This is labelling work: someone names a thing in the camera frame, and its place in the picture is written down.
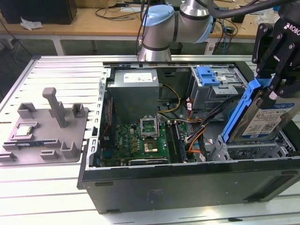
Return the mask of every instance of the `white paper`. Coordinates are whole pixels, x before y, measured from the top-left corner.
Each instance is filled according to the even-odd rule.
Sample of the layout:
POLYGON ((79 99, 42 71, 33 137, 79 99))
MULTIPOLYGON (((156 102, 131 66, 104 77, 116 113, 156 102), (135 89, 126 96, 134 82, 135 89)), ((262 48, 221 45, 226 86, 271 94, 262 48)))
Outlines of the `white paper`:
POLYGON ((27 21, 27 20, 24 20, 22 17, 21 17, 21 20, 22 20, 21 26, 28 29, 28 30, 43 28, 41 22, 27 21))
POLYGON ((153 82, 152 73, 126 73, 124 83, 153 82))

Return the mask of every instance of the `gray cable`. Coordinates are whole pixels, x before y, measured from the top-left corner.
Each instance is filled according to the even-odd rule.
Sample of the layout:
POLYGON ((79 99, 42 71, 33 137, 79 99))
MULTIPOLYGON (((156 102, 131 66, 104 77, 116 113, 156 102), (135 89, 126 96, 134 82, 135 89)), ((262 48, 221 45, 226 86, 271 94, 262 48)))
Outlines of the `gray cable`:
POLYGON ((209 13, 216 19, 224 19, 224 18, 230 18, 230 17, 234 17, 234 16, 239 16, 239 15, 246 15, 249 13, 261 11, 261 10, 268 9, 268 8, 271 8, 274 6, 280 6, 282 4, 297 1, 297 0, 267 0, 264 2, 244 6, 244 7, 237 8, 237 9, 231 9, 228 11, 221 11, 221 10, 215 9, 213 7, 213 1, 214 0, 208 1, 207 9, 208 9, 209 13))

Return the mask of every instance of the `hard drive label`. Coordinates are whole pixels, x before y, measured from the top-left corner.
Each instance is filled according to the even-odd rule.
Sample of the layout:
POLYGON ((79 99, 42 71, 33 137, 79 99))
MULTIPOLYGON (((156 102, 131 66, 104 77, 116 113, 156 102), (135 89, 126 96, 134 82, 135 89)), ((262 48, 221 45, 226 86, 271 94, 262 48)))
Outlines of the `hard drive label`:
POLYGON ((270 134, 280 123, 281 116, 294 107, 294 103, 274 104, 271 109, 260 109, 248 124, 242 137, 257 138, 270 134))

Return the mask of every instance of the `black box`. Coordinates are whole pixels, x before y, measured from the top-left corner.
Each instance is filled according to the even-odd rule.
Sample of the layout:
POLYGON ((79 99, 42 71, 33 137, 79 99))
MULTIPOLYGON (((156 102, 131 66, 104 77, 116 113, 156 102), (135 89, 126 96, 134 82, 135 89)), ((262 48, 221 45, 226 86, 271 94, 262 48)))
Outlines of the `black box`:
POLYGON ((75 0, 1 0, 0 9, 7 23, 25 20, 70 24, 76 16, 75 0))

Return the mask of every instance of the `cpu chip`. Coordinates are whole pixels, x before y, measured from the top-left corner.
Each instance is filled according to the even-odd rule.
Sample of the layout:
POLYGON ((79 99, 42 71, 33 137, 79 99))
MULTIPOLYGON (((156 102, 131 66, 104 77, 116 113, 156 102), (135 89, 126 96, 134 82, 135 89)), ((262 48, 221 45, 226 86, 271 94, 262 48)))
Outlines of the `cpu chip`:
POLYGON ((144 142, 144 153, 158 152, 157 140, 146 139, 144 142))

